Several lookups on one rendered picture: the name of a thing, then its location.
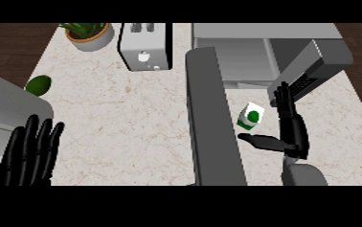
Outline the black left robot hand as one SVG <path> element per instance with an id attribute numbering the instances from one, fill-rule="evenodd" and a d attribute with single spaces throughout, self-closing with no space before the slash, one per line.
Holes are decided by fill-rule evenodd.
<path id="1" fill-rule="evenodd" d="M 49 186 L 66 124 L 32 115 L 13 132 L 0 162 L 0 186 Z"/>

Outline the green round fruit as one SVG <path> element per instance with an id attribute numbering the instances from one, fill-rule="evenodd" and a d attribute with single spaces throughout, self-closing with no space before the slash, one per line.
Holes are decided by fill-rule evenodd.
<path id="1" fill-rule="evenodd" d="M 48 75 L 42 75 L 27 82 L 26 91 L 41 97 L 49 92 L 51 83 L 51 77 Z"/>

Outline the white and green milk carton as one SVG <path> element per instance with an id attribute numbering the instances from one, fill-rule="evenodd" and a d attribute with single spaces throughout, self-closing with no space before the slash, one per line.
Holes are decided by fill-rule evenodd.
<path id="1" fill-rule="evenodd" d="M 246 130 L 252 130 L 262 123 L 264 114 L 265 108 L 249 102 L 240 114 L 237 125 Z"/>

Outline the dark grey microwave door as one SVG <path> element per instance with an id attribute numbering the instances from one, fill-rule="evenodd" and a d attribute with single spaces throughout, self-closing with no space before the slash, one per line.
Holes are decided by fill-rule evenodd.
<path id="1" fill-rule="evenodd" d="M 197 186 L 246 186 L 247 177 L 213 47 L 185 55 L 187 107 Z"/>

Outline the grey microwave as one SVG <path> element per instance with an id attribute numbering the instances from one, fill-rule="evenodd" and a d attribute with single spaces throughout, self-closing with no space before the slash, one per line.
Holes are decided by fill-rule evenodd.
<path id="1" fill-rule="evenodd" d="M 265 89 L 287 83 L 298 100 L 354 63 L 332 23 L 194 23 L 185 56 L 188 82 L 225 89 Z"/>

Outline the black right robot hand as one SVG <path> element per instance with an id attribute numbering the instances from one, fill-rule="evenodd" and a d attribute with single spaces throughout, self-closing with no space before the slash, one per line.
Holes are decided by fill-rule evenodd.
<path id="1" fill-rule="evenodd" d="M 311 140 L 302 115 L 298 113 L 289 83 L 284 81 L 276 91 L 280 113 L 280 138 L 270 135 L 242 133 L 239 138 L 256 148 L 280 151 L 286 156 L 307 160 L 310 157 Z"/>

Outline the silver toaster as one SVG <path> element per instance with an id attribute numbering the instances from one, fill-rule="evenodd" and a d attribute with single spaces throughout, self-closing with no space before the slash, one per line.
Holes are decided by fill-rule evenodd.
<path id="1" fill-rule="evenodd" d="M 132 72 L 174 69 L 174 24 L 123 23 L 117 51 Z"/>

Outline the green plant in grey pot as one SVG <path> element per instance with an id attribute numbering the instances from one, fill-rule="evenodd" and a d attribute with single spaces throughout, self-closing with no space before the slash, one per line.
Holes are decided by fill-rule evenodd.
<path id="1" fill-rule="evenodd" d="M 112 43 L 116 30 L 112 23 L 60 23 L 66 36 L 83 52 L 95 52 Z"/>

